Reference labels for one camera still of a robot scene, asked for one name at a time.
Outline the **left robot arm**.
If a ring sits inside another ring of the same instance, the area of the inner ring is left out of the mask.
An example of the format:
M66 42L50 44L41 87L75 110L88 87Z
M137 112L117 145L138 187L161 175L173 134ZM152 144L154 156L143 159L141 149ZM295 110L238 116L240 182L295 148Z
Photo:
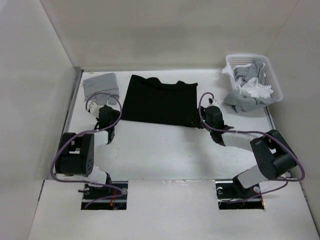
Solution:
M111 177L95 165L95 150L113 141L115 125L122 112L94 102L87 110L97 120L94 128L84 133L62 135L54 170L65 176L65 179L59 179L60 182L86 183L95 187L96 195L105 200L112 195Z

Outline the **black tank top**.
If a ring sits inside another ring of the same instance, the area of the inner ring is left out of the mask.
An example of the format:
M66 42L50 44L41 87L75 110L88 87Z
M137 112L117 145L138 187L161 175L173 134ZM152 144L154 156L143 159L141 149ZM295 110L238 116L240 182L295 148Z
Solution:
M192 128L197 112L197 83L162 83L132 75L122 106L125 121Z

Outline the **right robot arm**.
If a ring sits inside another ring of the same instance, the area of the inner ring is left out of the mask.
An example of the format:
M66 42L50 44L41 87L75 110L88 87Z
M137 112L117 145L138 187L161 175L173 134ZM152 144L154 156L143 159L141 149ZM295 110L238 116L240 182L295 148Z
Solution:
M268 132L236 131L225 124L219 107L200 106L192 124L209 132L211 139L223 147L235 147L253 153L256 165L239 173L233 179L232 192L245 197L253 186L276 181L297 166L295 154L277 130Z

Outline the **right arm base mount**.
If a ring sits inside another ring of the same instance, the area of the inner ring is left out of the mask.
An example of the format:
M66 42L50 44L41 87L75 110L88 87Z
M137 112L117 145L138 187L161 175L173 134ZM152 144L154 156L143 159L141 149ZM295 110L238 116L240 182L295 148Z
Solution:
M264 210L260 185L240 189L232 180L215 182L218 208L220 210Z

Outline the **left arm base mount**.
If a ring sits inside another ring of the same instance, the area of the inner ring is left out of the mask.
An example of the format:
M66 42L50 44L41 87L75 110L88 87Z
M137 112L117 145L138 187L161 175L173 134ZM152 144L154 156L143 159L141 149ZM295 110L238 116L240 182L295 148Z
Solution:
M113 181L115 188L97 187L85 184L78 192L82 196L81 210L117 211L127 209L128 182Z

